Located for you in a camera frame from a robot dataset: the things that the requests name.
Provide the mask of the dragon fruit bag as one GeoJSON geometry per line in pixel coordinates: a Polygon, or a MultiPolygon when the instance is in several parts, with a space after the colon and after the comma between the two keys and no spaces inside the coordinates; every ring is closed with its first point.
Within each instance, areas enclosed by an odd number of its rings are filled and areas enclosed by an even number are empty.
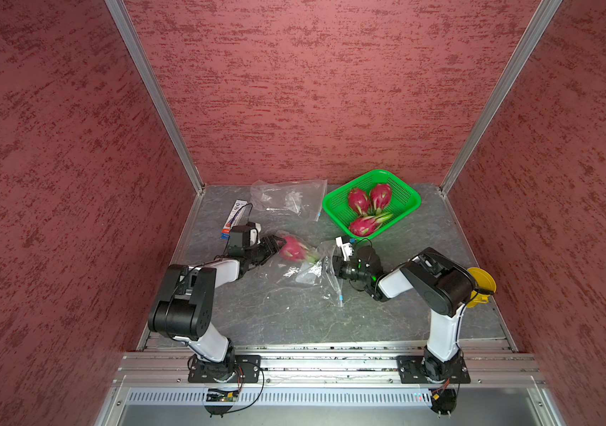
{"type": "Polygon", "coordinates": [[[390,184],[378,184],[370,191],[370,201],[375,215],[386,210],[392,201],[392,188],[390,184]]]}
{"type": "Polygon", "coordinates": [[[292,262],[309,262],[315,264],[319,260],[317,251],[308,247],[292,235],[283,238],[285,245],[279,251],[282,258],[292,262]]]}

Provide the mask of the clear zip-top bag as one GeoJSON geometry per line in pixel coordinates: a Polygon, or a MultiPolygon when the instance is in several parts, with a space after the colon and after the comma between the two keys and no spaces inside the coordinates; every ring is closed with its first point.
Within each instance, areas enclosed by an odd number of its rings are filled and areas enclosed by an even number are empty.
{"type": "Polygon", "coordinates": [[[250,188],[251,204],[257,211],[317,222],[321,216],[327,187],[326,179],[276,184],[257,181],[250,188]]]}
{"type": "Polygon", "coordinates": [[[260,267],[260,275],[267,282],[276,284],[281,288],[318,290],[322,298],[335,307],[342,308],[344,305],[344,280],[335,276],[331,259],[333,255],[340,254],[340,249],[336,246],[335,241],[322,241],[314,246],[289,232],[279,231],[275,235],[282,238],[283,245],[285,245],[283,239],[285,236],[294,236],[308,247],[316,250],[319,260],[315,264],[292,262],[282,258],[278,252],[260,267]]]}

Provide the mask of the dragon fruit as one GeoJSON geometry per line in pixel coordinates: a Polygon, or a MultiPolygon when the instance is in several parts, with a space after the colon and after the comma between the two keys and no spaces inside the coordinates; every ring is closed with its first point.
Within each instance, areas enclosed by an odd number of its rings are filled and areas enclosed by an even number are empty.
{"type": "Polygon", "coordinates": [[[359,238],[368,238],[370,235],[379,231],[384,223],[390,221],[393,214],[384,212],[374,216],[362,216],[354,220],[348,227],[352,235],[359,238]]]}
{"type": "Polygon", "coordinates": [[[370,214],[369,195],[361,188],[353,188],[348,193],[348,205],[358,216],[368,216],[370,214]]]}

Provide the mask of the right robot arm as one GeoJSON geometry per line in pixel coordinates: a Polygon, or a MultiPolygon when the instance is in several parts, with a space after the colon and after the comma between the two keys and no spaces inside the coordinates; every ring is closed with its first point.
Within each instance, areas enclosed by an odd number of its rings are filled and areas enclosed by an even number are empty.
{"type": "Polygon", "coordinates": [[[358,282],[372,299],[385,303],[414,290],[430,309],[430,329],[421,371],[427,381],[443,383],[459,368],[460,323],[466,306],[478,289],[466,268],[434,248],[425,248],[416,257],[386,272],[371,246],[353,248],[349,255],[331,257],[334,275],[358,282]]]}

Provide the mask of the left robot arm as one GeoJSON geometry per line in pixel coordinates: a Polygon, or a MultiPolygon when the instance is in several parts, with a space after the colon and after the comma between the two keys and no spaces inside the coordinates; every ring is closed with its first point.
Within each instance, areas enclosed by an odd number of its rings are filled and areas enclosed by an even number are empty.
{"type": "Polygon", "coordinates": [[[267,263],[285,244],[285,238],[263,236],[260,225],[249,222],[231,228],[223,252],[213,261],[198,266],[172,264],[148,315],[148,329],[186,344],[212,375],[228,380],[237,362],[232,342],[212,324],[215,291],[267,263]]]}

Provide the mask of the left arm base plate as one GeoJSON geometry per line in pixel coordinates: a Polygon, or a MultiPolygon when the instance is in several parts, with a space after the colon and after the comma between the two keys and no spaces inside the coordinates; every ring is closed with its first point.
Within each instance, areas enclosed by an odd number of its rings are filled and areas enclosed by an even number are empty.
{"type": "Polygon", "coordinates": [[[228,355],[222,362],[211,362],[194,356],[188,361],[189,383],[240,384],[260,381],[261,357],[228,355]]]}

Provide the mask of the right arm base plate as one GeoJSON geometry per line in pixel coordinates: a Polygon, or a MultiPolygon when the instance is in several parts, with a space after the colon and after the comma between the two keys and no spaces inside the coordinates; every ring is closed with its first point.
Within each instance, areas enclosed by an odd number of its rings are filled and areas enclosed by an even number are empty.
{"type": "Polygon", "coordinates": [[[398,356],[397,372],[402,384],[470,384],[471,377],[462,357],[442,362],[435,357],[398,356]]]}

